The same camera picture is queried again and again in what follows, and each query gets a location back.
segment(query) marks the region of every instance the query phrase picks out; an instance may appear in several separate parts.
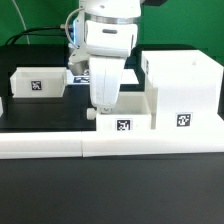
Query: cable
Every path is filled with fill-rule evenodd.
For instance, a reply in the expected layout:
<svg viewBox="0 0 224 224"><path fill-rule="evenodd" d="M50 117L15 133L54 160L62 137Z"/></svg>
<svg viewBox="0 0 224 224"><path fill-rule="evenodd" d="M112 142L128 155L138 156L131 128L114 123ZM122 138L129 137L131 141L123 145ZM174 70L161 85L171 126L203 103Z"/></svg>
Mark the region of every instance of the cable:
<svg viewBox="0 0 224 224"><path fill-rule="evenodd" d="M80 11L82 11L82 10L84 10L84 9L83 9L83 8L79 8L79 9L76 9L76 10L74 10L73 12L71 12L71 13L68 15L68 17L67 17L67 19L66 19L66 22L65 22L65 33L66 33L66 36L67 36L69 42L70 42L75 48L78 48L78 46L76 46L76 45L74 44L74 42L72 41L72 38L70 37L70 34L69 34L69 22L70 22L70 19L72 18L72 16L74 16L76 13L78 13L78 12L80 12Z"/></svg>
<svg viewBox="0 0 224 224"><path fill-rule="evenodd" d="M19 35L15 35L13 37L11 37L12 39L15 37L22 37L22 36L49 36L49 37L66 37L65 34L40 34L40 33L23 33L23 34L19 34Z"/></svg>
<svg viewBox="0 0 224 224"><path fill-rule="evenodd" d="M22 13L20 12L18 5L16 4L16 1L15 1L15 0L12 0L12 3L13 3L13 5L15 6L16 11L17 11L18 14L19 14L19 17L20 17L20 20L21 20L21 22L22 22L22 25L23 25L24 30L27 30L25 21L24 21L23 16L22 16ZM27 38L27 43L30 44L29 37L27 36L26 38Z"/></svg>
<svg viewBox="0 0 224 224"><path fill-rule="evenodd" d="M25 30L23 32L21 32L20 34L14 35L12 37L10 37L6 42L5 45L8 45L9 42L12 40L11 44L14 44L21 36L24 36L24 33L31 33L31 32L35 32L35 31L47 31L47 30L60 30L60 26L50 26L50 27L37 27L37 28L31 28L28 30Z"/></svg>

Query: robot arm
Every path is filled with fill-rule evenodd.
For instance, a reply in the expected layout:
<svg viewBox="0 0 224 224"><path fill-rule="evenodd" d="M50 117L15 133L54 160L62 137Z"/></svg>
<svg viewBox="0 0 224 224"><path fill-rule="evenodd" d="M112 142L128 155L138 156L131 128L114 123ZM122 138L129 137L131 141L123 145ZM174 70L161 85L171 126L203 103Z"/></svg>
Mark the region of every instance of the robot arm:
<svg viewBox="0 0 224 224"><path fill-rule="evenodd" d="M141 15L140 5L165 1L80 0L84 10L76 19L79 47L72 53L69 67L80 75L88 62L93 106L102 111L115 107L125 61L137 41L135 21Z"/></svg>

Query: wall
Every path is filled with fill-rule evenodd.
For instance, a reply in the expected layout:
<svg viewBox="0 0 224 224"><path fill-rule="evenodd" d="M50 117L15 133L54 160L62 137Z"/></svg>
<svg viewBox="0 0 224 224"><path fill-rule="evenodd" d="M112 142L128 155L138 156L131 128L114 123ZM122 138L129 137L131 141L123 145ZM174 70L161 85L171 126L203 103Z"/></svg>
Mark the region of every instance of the wall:
<svg viewBox="0 0 224 224"><path fill-rule="evenodd" d="M64 23L78 0L17 0L28 28ZM0 0L0 45L23 30L10 0ZM139 43L189 44L224 65L224 1L168 0L143 7ZM31 43L65 43L61 37L31 37Z"/></svg>

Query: white box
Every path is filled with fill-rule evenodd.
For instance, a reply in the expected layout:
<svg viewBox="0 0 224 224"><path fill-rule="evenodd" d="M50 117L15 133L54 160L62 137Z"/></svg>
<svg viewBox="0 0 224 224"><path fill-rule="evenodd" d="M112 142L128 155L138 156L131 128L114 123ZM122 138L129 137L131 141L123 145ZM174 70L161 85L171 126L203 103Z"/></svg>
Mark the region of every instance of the white box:
<svg viewBox="0 0 224 224"><path fill-rule="evenodd" d="M10 78L13 97L62 97L66 68L17 68Z"/></svg>
<svg viewBox="0 0 224 224"><path fill-rule="evenodd" d="M223 67L198 50L145 51L153 128L205 127L217 116Z"/></svg>
<svg viewBox="0 0 224 224"><path fill-rule="evenodd" d="M110 114L96 114L97 131L139 131L151 129L151 112L144 92L120 92Z"/></svg>

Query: open white box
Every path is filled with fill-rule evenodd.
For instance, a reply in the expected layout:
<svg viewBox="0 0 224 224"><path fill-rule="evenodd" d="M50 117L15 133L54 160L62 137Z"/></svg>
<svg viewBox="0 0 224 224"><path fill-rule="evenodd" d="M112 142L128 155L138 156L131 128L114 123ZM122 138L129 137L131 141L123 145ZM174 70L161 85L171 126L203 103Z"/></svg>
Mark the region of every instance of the open white box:
<svg viewBox="0 0 224 224"><path fill-rule="evenodd" d="M19 67L10 81L13 97L62 97L66 68Z"/></svg>

